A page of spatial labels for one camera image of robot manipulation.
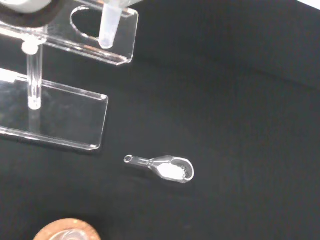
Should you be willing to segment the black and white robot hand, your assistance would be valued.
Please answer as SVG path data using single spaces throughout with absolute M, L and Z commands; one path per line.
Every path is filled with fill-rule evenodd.
M 21 28 L 41 28 L 51 23 L 63 9 L 66 0 L 52 0 L 47 6 L 32 13 L 22 13 L 0 4 L 0 21 Z

